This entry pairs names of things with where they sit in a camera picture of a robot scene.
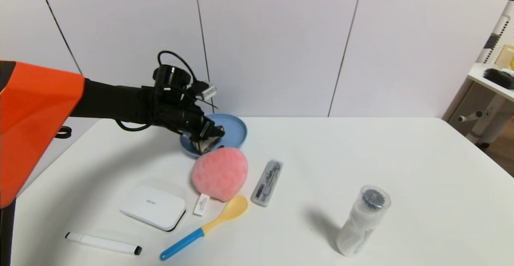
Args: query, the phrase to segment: blue spoon handle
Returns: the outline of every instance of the blue spoon handle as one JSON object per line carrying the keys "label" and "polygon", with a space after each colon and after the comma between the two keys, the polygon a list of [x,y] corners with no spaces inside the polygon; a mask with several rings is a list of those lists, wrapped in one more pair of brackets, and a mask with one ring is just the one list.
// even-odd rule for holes
{"label": "blue spoon handle", "polygon": [[176,242],[173,246],[164,250],[160,255],[160,259],[162,261],[164,261],[164,260],[170,258],[171,256],[175,255],[178,251],[182,250],[184,247],[191,244],[194,240],[196,240],[200,237],[203,237],[203,236],[204,236],[204,230],[202,230],[202,228],[198,228],[198,230],[187,235],[182,240]]}

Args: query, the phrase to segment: blue plate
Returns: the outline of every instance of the blue plate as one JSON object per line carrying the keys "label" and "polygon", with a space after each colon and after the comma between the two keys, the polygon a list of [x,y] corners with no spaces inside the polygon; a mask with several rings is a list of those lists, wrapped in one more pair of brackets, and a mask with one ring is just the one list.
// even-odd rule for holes
{"label": "blue plate", "polygon": [[[213,120],[216,126],[223,126],[225,130],[225,135],[213,149],[217,149],[222,145],[227,148],[239,149],[245,142],[248,129],[246,129],[245,123],[240,118],[230,114],[210,114],[207,117]],[[182,148],[190,155],[196,156],[197,158],[201,156],[191,144],[191,140],[186,136],[180,136],[180,145],[182,145]]]}

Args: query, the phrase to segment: white wall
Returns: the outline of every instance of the white wall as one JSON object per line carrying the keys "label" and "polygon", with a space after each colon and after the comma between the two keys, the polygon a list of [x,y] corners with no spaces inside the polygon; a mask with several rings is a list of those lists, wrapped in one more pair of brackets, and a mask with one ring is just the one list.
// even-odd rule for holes
{"label": "white wall", "polygon": [[330,116],[441,117],[508,0],[359,0]]}
{"label": "white wall", "polygon": [[[153,85],[161,50],[176,52],[198,79],[208,79],[196,0],[48,2],[82,73],[94,81]],[[163,61],[186,68],[175,58]]]}
{"label": "white wall", "polygon": [[327,116],[356,0],[199,0],[220,112]]}
{"label": "white wall", "polygon": [[[0,0],[0,59],[78,72],[45,0]],[[24,189],[95,121],[69,118],[72,137],[52,141]]]}

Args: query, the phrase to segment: white bottle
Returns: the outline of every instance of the white bottle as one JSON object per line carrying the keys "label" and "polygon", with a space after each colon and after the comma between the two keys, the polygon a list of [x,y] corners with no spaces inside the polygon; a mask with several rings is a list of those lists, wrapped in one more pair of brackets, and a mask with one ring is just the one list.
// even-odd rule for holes
{"label": "white bottle", "polygon": [[347,257],[358,253],[389,207],[391,198],[384,190],[375,186],[363,186],[347,222],[337,235],[339,251]]}

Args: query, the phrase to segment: white table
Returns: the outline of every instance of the white table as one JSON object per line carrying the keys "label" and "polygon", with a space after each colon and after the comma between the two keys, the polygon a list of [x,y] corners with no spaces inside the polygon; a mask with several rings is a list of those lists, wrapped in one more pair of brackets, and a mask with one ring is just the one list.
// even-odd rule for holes
{"label": "white table", "polygon": [[[268,208],[250,203],[169,260],[159,254],[211,218],[191,215],[194,160],[178,136],[152,127],[125,132],[101,120],[25,191],[16,205],[12,264],[117,265],[513,265],[514,180],[435,118],[243,118],[250,197],[266,162],[284,162]],[[118,211],[141,183],[174,184],[188,212],[170,233]],[[361,253],[330,242],[362,185],[393,201]],[[140,256],[82,246],[68,231],[143,246]]]}
{"label": "white table", "polygon": [[468,133],[468,135],[466,135],[466,138],[470,140],[472,143],[477,143],[480,140],[481,135],[487,129],[487,127],[491,125],[496,114],[506,101],[514,103],[514,90],[509,90],[505,87],[501,87],[496,83],[493,83],[492,81],[483,77],[483,72],[491,67],[496,69],[498,68],[495,65],[475,63],[468,74],[468,78],[470,78],[472,81],[475,81],[479,85],[483,85],[484,87],[492,90],[495,93],[494,98],[491,100],[487,108],[483,111],[484,116],[477,121],[477,123],[472,128],[471,132]]}

